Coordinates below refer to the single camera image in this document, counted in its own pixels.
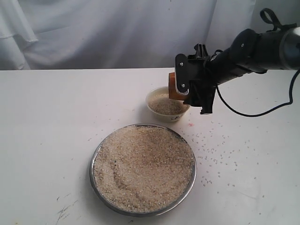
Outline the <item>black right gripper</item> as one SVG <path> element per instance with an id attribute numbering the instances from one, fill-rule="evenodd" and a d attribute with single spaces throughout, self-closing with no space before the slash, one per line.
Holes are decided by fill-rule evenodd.
<path id="1" fill-rule="evenodd" d="M 202 107 L 200 114 L 213 113 L 213 103 L 216 85 L 211 77 L 211 57 L 208 55 L 205 44 L 194 46 L 195 54 L 188 55 L 190 62 L 189 95 L 184 104 L 192 107 Z"/>

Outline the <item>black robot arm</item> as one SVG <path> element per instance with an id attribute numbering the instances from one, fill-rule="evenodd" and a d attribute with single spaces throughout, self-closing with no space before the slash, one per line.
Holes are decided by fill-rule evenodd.
<path id="1" fill-rule="evenodd" d="M 257 114 L 266 115 L 293 103 L 293 86 L 300 73 L 300 29 L 295 24 L 285 25 L 279 31 L 256 33 L 242 31 L 225 50 L 208 55 L 206 46 L 194 46 L 195 54 L 178 54 L 175 58 L 175 76 L 178 92 L 186 98 L 183 103 L 200 107 L 201 114 L 211 114 L 219 85 L 245 74 L 265 74 L 268 70 L 294 70 L 289 86 L 289 101 Z"/>

